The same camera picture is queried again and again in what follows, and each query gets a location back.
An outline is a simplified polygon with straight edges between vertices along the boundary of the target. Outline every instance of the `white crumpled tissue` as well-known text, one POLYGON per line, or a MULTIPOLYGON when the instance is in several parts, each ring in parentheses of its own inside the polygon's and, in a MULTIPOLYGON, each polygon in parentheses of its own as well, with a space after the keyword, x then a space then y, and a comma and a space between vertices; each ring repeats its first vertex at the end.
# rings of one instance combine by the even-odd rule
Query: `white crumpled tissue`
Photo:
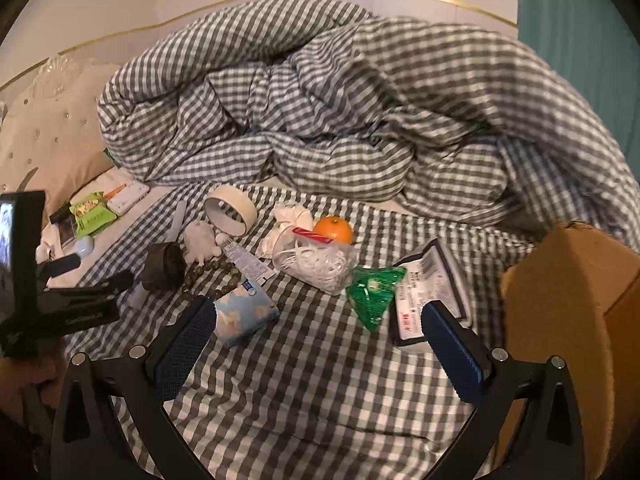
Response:
POLYGON ((276 219, 276 227, 260 242, 257 250, 259 258, 271 258, 276 240, 287 227, 302 227, 308 231, 314 228, 314 218, 309 209, 296 202, 278 202, 271 214, 276 219))
POLYGON ((187 265, 193 262, 203 264, 222 254, 222 249, 216 244, 213 227, 203 220, 194 220, 185 227, 184 245, 187 249, 187 255, 184 257, 187 265))

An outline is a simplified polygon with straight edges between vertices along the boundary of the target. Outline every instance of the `rumpled comforter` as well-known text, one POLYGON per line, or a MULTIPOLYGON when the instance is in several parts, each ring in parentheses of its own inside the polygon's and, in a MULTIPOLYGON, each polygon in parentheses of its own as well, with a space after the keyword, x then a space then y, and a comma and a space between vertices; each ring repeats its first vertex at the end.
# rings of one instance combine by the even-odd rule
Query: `rumpled comforter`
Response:
POLYGON ((471 25, 251 2, 128 62, 98 116, 142 181, 277 174, 480 226, 581 220, 640 249, 638 183, 587 102, 530 48, 471 25))

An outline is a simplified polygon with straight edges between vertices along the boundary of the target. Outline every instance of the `pillow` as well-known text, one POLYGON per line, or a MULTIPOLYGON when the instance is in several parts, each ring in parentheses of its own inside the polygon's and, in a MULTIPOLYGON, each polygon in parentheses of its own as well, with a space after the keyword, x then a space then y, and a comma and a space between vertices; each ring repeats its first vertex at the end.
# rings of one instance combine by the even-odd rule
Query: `pillow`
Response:
POLYGON ((16 190, 38 168, 26 189, 45 190, 44 225, 78 189, 113 166, 104 153, 97 101, 118 68, 49 59, 4 117, 0 192, 16 190))

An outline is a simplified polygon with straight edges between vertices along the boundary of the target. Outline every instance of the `clear plastic cup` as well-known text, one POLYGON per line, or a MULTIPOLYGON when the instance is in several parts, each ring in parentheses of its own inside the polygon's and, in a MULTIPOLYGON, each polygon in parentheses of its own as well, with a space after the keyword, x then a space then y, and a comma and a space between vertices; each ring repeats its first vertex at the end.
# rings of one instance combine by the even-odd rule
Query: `clear plastic cup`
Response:
POLYGON ((300 227, 287 227, 273 248, 273 266, 327 294, 351 282, 358 251, 300 227))

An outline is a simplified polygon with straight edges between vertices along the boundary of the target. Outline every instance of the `red label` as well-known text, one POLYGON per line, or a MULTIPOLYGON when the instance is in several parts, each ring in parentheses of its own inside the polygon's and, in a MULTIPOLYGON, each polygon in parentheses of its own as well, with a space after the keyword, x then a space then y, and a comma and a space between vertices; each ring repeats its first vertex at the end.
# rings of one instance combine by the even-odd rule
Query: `red label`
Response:
POLYGON ((303 236, 305 238, 309 238, 310 240, 314 240, 316 242, 318 242, 319 244, 325 244, 325 245, 329 245, 330 243, 333 242, 333 240, 331 240, 331 238, 327 238, 326 236, 321 236, 319 234, 316 234, 313 231, 307 231, 306 229, 303 229, 302 227, 294 227, 293 228, 293 232, 295 232, 295 234, 303 236))

